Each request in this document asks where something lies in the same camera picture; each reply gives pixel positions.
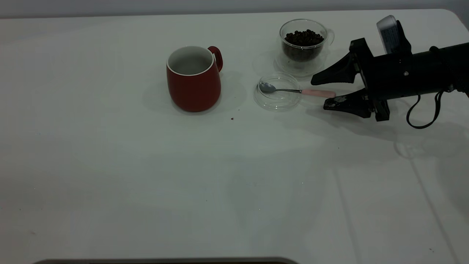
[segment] mug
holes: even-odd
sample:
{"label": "mug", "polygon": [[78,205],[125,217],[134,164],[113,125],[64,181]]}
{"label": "mug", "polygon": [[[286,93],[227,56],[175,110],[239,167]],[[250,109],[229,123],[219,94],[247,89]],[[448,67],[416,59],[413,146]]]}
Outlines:
{"label": "mug", "polygon": [[223,67],[216,47],[182,47],[166,62],[169,94],[174,103],[188,112],[211,108],[220,97],[219,72]]}

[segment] cable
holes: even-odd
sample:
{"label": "cable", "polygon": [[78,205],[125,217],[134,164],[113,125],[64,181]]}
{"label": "cable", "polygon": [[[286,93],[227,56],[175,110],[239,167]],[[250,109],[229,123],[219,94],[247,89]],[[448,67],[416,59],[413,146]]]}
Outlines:
{"label": "cable", "polygon": [[431,126],[431,124],[433,124],[433,122],[435,122],[435,120],[437,120],[437,118],[438,118],[439,111],[440,111],[440,108],[441,108],[441,96],[443,95],[444,92],[445,91],[440,91],[435,95],[435,117],[433,118],[433,120],[430,123],[428,123],[426,125],[422,125],[422,126],[416,126],[416,125],[411,124],[410,121],[409,121],[409,117],[410,117],[410,113],[412,112],[412,109],[414,109],[414,107],[418,104],[418,102],[420,102],[420,95],[418,95],[417,102],[407,112],[407,123],[411,127],[416,128],[416,129],[423,129],[423,128],[427,128],[427,127]]}

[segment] white table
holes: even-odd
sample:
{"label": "white table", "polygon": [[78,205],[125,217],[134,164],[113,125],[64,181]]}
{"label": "white table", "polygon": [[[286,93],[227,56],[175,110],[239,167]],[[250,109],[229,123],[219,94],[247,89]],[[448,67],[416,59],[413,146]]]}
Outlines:
{"label": "white table", "polygon": [[[383,54],[376,22],[389,14],[414,53],[469,41],[446,10],[0,20],[0,263],[468,263],[465,95],[444,94],[425,130],[405,122],[416,98],[389,101],[377,123],[316,98],[274,113],[252,97],[284,22],[332,28],[330,66],[362,37]],[[167,92],[166,58],[185,45],[224,56],[221,99],[203,114]],[[423,96],[414,122],[433,112]]]}

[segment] petri dish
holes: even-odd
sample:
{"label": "petri dish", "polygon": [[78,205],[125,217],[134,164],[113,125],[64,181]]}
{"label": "petri dish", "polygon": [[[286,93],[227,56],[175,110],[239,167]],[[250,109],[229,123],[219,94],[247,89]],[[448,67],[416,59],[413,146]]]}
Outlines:
{"label": "petri dish", "polygon": [[295,106],[301,100],[300,93],[277,91],[273,93],[263,93],[259,89],[259,84],[268,83],[276,89],[299,90],[300,86],[295,77],[285,72],[273,72],[263,76],[254,88],[254,100],[256,103],[269,111],[287,111]]}

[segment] spoon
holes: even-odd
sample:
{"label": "spoon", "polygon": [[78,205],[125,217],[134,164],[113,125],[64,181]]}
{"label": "spoon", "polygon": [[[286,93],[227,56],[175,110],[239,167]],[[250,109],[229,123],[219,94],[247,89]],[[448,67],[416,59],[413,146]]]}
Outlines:
{"label": "spoon", "polygon": [[292,92],[292,93],[301,93],[307,94],[312,96],[320,96],[320,97],[327,97],[327,98],[334,98],[335,92],[332,91],[322,91],[322,90],[312,90],[312,89],[304,89],[304,90],[292,90],[292,89],[277,89],[275,86],[268,84],[268,83],[259,83],[259,89],[263,93],[273,93],[276,91],[284,91],[284,92]]}

